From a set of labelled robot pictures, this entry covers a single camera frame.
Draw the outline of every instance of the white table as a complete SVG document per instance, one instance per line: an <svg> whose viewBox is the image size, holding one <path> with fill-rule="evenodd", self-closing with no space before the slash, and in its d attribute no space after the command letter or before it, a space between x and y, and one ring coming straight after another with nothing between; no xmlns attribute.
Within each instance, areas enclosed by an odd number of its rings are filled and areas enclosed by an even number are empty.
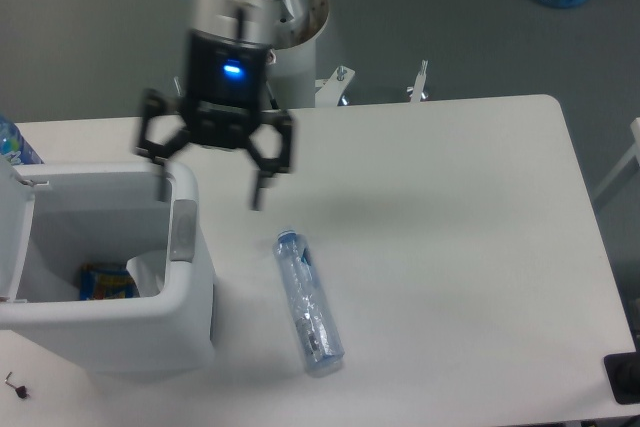
<svg viewBox="0 0 640 427"><path fill-rule="evenodd" d="M219 278L210 370L89 374L10 332L2 424L497 426L627 416L633 350L559 105L546 96L296 111L296 172L249 210L241 152L190 147ZM21 125L48 162L136 160L134 119ZM168 132L175 119L158 130ZM310 240L346 350L306 375L270 246Z"/></svg>

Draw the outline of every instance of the small screw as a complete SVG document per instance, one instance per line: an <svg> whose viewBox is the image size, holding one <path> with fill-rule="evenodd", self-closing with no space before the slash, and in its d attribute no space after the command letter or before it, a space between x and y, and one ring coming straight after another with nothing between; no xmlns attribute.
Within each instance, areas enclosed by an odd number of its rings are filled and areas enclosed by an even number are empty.
<svg viewBox="0 0 640 427"><path fill-rule="evenodd" d="M20 397L21 399L26 399L29 396L29 394L27 394L27 388L24 385L16 387L15 385L11 384L9 382L9 377L11 377L11 374L13 374L13 372L9 372L9 375L7 375L6 379L4 379L4 383L15 390L18 397Z"/></svg>

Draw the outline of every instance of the bottle cap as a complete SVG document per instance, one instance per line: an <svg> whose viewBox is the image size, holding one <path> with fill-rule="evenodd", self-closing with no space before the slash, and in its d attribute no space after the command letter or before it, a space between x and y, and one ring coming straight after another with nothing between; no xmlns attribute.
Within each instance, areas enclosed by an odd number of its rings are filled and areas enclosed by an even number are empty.
<svg viewBox="0 0 640 427"><path fill-rule="evenodd" d="M281 244L295 242L296 237L297 235L293 230L285 230L284 232L281 232L280 235L278 235L278 242L280 242Z"/></svg>

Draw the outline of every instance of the gray floor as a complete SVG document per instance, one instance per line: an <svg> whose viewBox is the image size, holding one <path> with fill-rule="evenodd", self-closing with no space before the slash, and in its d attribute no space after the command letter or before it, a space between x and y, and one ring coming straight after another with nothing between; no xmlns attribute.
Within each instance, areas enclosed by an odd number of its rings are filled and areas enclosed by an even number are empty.
<svg viewBox="0 0 640 427"><path fill-rule="evenodd" d="M182 0L0 0L0 112L136 115L143 88L172 90L188 12ZM640 0L331 0L318 75L344 63L357 72L354 103L402 101L428 58L436 100L551 94L592 190L640 116L639 32ZM598 220L625 297L640 296L640 179Z"/></svg>

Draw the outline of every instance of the blue led light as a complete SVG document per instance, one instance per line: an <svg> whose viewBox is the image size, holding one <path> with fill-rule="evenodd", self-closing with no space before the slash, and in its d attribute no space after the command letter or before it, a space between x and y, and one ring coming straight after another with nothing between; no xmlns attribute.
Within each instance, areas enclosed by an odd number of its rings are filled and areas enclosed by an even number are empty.
<svg viewBox="0 0 640 427"><path fill-rule="evenodd" d="M244 77L244 70L240 67L238 62L229 61L222 67L224 70L224 75L229 79L241 79Z"/></svg>

